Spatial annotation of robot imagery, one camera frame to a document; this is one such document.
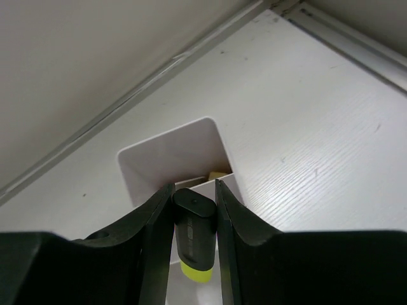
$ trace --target white container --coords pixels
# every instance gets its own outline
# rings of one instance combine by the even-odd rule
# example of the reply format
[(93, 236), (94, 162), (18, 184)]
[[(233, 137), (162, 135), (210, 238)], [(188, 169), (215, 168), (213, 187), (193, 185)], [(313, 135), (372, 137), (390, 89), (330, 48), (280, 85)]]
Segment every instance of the white container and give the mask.
[[(146, 202), (166, 183), (208, 176), (210, 172), (228, 173), (220, 179), (224, 180), (243, 203), (225, 145), (215, 122), (210, 118), (193, 121), (128, 146), (118, 153), (118, 163), (135, 207)], [(193, 186), (191, 189), (215, 200), (214, 180)], [(217, 252), (210, 282), (195, 283), (181, 271), (174, 237), (167, 304), (222, 304)]]

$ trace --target scratch mark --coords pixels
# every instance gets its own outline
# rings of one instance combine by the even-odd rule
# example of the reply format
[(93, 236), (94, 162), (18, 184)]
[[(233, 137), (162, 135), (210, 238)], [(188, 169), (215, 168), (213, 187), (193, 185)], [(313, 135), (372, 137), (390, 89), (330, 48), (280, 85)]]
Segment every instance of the scratch mark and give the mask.
[(375, 133), (378, 132), (381, 127), (382, 127), (382, 124), (379, 123), (379, 124), (377, 125), (377, 127), (376, 127)]

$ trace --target black object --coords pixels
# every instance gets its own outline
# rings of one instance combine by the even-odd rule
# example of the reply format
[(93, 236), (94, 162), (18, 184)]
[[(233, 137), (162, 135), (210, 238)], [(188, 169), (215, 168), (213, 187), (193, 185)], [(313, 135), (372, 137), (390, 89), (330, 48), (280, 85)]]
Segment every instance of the black object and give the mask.
[(215, 262), (216, 204), (190, 189), (173, 196), (179, 258), (189, 267), (207, 271)]
[[(0, 234), (0, 304), (164, 305), (174, 189), (85, 240)], [(283, 233), (218, 180), (216, 201), (224, 305), (407, 304), (406, 233)]]

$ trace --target yellow-green cap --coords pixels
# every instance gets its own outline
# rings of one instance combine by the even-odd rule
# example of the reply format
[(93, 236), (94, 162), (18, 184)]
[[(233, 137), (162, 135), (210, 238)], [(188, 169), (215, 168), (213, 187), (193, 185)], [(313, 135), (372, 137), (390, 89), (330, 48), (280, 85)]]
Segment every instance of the yellow-green cap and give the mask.
[(185, 276), (190, 280), (197, 281), (198, 283), (207, 283), (212, 277), (212, 269), (213, 268), (206, 271), (199, 271), (189, 267), (187, 264), (181, 261), (181, 270)]

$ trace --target gray wall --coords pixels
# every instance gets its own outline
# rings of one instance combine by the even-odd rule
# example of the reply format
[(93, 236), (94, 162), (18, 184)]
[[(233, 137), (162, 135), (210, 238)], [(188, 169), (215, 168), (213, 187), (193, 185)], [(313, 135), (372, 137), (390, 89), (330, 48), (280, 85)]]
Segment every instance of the gray wall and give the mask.
[(246, 0), (0, 3), (0, 187)]
[(307, 3), (407, 56), (407, 1), (308, 0)]

